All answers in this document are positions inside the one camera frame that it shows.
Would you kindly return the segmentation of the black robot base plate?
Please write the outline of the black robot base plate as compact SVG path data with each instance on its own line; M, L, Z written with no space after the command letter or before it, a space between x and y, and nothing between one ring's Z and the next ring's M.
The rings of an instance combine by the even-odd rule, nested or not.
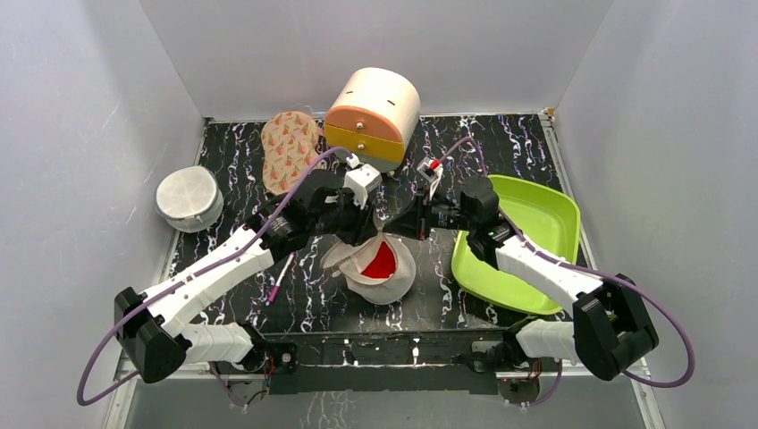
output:
M272 393L468 391L495 394L496 373L520 365L500 331L332 332L283 336Z

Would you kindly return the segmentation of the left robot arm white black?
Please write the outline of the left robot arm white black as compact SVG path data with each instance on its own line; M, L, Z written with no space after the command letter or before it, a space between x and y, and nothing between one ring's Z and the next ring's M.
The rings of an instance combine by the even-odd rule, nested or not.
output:
M157 383L181 366L228 362L258 373L283 350L249 323L200 325L194 318L227 291L304 248L321 235L357 246L377 234L375 185L341 188L302 184L291 198L261 204L223 244L141 293L115 298L116 339L145 383Z

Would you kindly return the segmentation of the white mesh laundry bag beige zipper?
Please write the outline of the white mesh laundry bag beige zipper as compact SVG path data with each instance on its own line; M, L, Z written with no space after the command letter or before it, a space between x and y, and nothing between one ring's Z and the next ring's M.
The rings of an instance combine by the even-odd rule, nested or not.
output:
M380 232L360 246L335 243L322 258L323 268L335 268L349 290L369 303L389 305L402 299L416 279L416 261L408 247Z

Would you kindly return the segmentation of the red bra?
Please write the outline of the red bra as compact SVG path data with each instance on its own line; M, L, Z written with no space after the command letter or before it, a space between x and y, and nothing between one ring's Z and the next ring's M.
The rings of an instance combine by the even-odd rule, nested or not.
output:
M383 241L376 250L374 258L360 272L371 279L389 279L397 271L397 257L392 247Z

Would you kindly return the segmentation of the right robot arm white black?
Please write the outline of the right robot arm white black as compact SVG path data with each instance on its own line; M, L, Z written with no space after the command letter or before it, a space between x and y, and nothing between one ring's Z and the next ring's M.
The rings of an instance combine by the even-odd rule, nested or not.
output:
M609 381L660 340L629 279L576 266L579 220L566 195L493 175L465 179L455 198L419 192L384 229L414 240L432 230L458 232L451 269L459 285L527 313L503 346L510 367L558 358Z

